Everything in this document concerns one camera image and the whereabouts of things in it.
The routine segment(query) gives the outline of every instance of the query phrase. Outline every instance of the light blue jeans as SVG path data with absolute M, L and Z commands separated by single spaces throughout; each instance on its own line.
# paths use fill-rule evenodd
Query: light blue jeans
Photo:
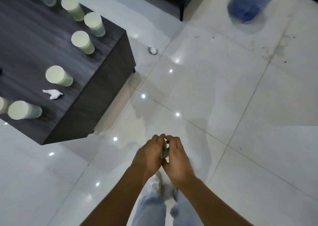
M 189 200 L 178 191 L 177 205 L 170 211 L 173 226 L 203 226 L 197 212 Z M 160 191 L 143 196 L 137 206 L 132 226 L 164 226 L 166 222 L 166 205 Z

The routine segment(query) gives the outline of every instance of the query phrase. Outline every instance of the right hand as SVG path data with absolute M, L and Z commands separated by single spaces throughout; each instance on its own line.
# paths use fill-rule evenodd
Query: right hand
M 167 139 L 167 144 L 169 144 L 169 163 L 166 159 L 163 159 L 162 167 L 173 184 L 178 188 L 182 188 L 196 176 L 180 138 L 170 135 L 165 138 Z

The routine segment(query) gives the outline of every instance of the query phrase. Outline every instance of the white sneaker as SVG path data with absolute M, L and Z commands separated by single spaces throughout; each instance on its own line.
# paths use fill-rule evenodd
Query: white sneaker
M 147 195 L 151 192 L 158 192 L 161 188 L 161 174 L 156 172 L 149 180 L 146 182 L 144 188 L 142 189 L 141 194 Z

